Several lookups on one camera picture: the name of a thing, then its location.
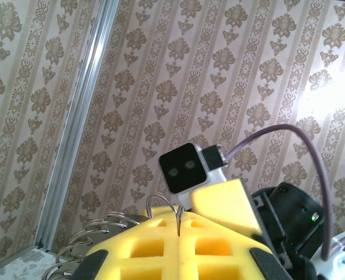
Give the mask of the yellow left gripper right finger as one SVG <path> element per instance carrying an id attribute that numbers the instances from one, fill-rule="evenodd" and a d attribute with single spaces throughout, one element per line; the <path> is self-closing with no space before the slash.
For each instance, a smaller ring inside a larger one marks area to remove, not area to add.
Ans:
<path id="1" fill-rule="evenodd" d="M 288 279 L 264 244 L 192 212 L 179 211 L 180 279 Z"/>

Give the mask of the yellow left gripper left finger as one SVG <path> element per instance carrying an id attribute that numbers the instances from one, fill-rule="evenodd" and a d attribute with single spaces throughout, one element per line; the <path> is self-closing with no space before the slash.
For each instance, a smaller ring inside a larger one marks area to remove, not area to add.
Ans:
<path id="1" fill-rule="evenodd" d="M 73 279 L 179 279 L 175 213 L 165 212 L 94 245 Z"/>

